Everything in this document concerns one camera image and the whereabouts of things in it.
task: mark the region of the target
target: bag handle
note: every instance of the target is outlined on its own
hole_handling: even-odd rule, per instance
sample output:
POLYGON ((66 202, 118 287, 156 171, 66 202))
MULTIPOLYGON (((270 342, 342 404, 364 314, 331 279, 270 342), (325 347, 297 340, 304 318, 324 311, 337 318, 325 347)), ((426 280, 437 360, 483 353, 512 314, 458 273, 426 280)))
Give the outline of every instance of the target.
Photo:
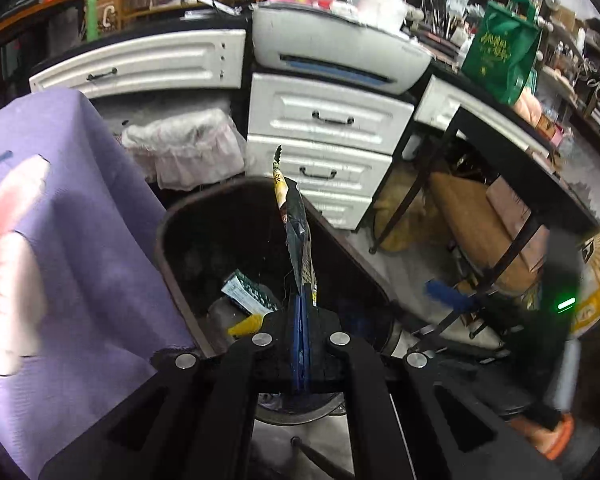
POLYGON ((529 0, 510 0, 507 9, 513 11, 513 7, 516 4, 526 4, 526 20, 533 23, 536 19, 536 8, 531 4, 529 0))

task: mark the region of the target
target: white drawer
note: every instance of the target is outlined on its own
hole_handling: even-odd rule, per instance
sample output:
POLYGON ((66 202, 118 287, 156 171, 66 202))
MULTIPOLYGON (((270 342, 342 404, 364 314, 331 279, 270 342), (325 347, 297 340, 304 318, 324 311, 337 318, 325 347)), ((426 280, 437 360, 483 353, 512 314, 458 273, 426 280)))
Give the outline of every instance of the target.
POLYGON ((29 78, 32 92, 75 88, 88 98, 168 88, 240 88, 244 30, 186 30, 113 43, 29 78))
POLYGON ((328 193, 311 189, 301 189, 302 196, 322 213, 336 229, 353 230, 358 227, 371 198, 340 193, 328 193))
POLYGON ((299 189, 371 197, 391 165, 391 157, 312 140, 247 136, 248 175, 272 175, 271 164, 282 146, 280 169, 299 189))
POLYGON ((435 76, 431 76, 413 119, 446 130, 460 105, 476 117, 480 117, 521 150, 526 150, 530 146, 544 156, 549 155, 542 144, 505 116, 480 99, 435 76))
POLYGON ((249 133, 392 154, 413 105, 340 85, 254 74, 249 133))

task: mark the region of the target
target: purple cloth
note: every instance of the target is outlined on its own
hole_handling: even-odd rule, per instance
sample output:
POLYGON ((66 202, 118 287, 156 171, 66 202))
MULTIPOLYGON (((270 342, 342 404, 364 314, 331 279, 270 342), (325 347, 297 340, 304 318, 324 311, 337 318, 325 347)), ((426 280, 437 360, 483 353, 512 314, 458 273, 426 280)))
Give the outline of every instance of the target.
POLYGON ((0 441, 35 479, 155 372, 155 351, 192 339, 152 264, 164 209, 90 102, 67 89, 15 100, 0 111, 5 150, 0 181, 33 155, 50 163, 44 195, 15 229, 42 274, 42 347, 0 376, 0 441))

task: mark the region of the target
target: flower pattern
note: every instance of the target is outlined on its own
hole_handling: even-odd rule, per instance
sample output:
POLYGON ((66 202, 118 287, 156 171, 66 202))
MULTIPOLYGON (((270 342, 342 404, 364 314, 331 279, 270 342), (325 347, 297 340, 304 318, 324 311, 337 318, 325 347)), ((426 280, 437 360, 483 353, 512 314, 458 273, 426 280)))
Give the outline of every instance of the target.
POLYGON ((46 312, 42 277, 33 251, 14 231, 44 192, 49 163, 32 156, 0 183, 0 375, 16 373, 38 353, 36 326, 46 312))

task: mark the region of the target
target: purple tablecloth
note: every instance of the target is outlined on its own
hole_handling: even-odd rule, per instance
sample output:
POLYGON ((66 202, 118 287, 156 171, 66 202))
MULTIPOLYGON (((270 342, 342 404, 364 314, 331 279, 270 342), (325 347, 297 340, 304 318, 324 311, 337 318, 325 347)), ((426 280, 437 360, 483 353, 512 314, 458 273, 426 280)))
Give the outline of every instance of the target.
POLYGON ((0 442, 32 479, 192 346, 152 264, 163 214, 80 92, 0 111, 0 442))

